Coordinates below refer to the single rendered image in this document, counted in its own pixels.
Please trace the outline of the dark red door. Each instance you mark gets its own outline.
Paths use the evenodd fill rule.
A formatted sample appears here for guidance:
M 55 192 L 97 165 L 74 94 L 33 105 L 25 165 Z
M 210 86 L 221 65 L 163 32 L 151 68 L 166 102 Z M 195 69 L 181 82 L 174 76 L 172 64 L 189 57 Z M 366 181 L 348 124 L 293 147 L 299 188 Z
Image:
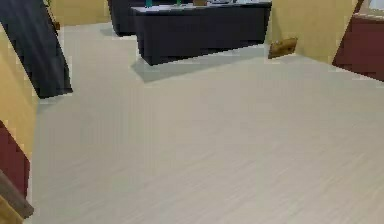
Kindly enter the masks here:
M 0 170 L 16 189 L 27 196 L 30 162 L 0 120 Z

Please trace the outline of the black kitchen island counter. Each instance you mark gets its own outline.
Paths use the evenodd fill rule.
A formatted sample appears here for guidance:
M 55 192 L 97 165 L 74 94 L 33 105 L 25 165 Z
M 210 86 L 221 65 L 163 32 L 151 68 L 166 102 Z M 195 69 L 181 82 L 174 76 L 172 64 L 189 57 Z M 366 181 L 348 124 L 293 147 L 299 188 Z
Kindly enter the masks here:
M 139 53 L 149 65 L 262 44 L 272 3 L 135 7 Z

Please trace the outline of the brown box on floor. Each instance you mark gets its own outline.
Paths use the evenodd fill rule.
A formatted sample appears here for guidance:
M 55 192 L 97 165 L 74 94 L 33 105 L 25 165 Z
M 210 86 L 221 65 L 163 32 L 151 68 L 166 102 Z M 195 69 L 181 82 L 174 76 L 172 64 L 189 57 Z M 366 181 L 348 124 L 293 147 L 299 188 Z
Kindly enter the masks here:
M 288 38 L 273 42 L 269 48 L 268 58 L 273 59 L 292 54 L 296 49 L 297 42 L 297 38 Z

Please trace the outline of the black cabinet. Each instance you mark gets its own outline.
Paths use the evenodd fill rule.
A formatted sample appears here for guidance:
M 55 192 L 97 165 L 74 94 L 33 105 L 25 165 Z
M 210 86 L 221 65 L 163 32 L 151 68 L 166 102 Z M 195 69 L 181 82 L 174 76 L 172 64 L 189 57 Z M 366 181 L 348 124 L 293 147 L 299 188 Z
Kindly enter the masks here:
M 145 0 L 107 0 L 112 26 L 115 33 L 122 36 L 135 34 L 132 7 L 144 7 Z

